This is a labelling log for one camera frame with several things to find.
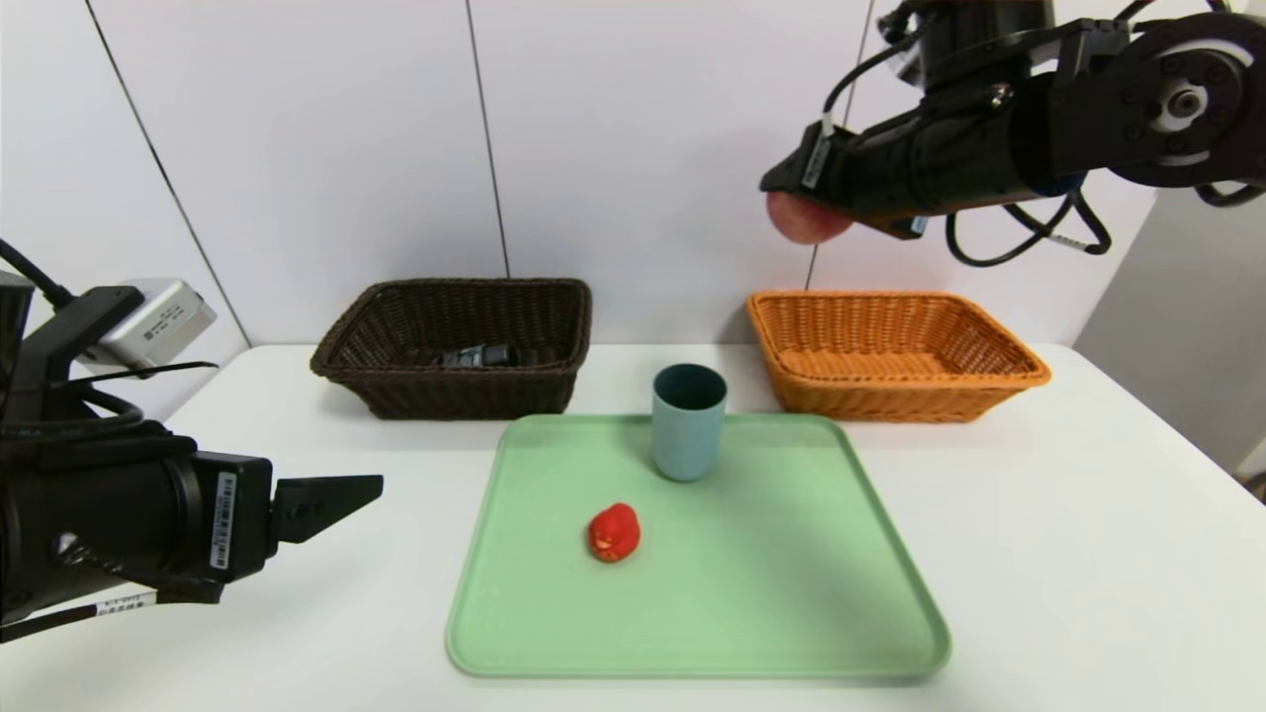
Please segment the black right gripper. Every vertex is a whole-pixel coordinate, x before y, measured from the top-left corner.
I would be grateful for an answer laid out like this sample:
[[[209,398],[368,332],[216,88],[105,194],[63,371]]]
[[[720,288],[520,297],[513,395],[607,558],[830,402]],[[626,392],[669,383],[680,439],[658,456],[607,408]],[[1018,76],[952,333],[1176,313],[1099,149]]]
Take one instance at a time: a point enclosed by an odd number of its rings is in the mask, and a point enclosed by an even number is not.
[[[998,207],[1025,191],[1009,125],[1023,86],[1020,72],[985,72],[860,133],[819,122],[763,174],[760,191],[800,195],[898,239],[917,239],[932,217]]]

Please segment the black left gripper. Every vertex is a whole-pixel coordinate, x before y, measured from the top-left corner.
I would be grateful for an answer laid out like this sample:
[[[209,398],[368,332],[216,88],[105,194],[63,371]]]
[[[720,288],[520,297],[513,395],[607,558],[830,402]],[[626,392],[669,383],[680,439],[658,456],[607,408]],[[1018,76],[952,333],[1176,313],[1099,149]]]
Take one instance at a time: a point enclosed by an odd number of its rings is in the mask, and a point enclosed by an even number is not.
[[[22,474],[3,486],[3,620],[135,582],[190,593],[261,571],[384,495],[384,475],[285,479],[262,457],[196,452]]]

